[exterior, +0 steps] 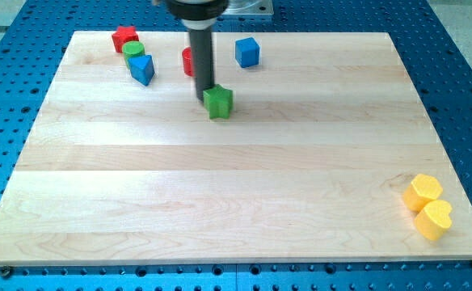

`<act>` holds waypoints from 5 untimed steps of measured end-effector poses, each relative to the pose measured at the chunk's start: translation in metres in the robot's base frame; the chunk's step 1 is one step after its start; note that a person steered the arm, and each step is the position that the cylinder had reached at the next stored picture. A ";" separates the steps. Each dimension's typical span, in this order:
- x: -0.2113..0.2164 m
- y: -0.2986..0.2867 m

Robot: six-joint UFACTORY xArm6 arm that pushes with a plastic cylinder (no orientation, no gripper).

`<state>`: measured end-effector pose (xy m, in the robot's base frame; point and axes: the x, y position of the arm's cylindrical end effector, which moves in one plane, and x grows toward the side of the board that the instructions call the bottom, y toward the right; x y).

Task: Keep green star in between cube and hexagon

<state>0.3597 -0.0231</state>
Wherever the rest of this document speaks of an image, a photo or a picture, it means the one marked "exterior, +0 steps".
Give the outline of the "black cylindrical tool mount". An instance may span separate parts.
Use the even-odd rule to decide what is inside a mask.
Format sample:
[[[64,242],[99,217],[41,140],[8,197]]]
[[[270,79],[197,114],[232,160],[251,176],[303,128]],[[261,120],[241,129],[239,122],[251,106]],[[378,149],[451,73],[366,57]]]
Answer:
[[[212,27],[229,6],[228,0],[165,0],[166,8],[190,30]]]

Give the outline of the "black pusher rod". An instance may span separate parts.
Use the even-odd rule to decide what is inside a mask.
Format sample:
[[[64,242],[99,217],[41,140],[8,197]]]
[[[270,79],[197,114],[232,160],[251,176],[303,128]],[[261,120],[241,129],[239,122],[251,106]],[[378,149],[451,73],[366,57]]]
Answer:
[[[192,51],[192,69],[195,78],[196,97],[204,101],[204,91],[214,86],[213,33],[212,28],[188,31]]]

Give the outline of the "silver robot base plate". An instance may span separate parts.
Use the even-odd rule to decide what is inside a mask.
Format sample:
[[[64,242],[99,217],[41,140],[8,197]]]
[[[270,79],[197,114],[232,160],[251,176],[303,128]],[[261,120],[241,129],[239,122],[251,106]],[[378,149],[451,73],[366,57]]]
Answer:
[[[229,0],[223,15],[273,15],[272,0]]]

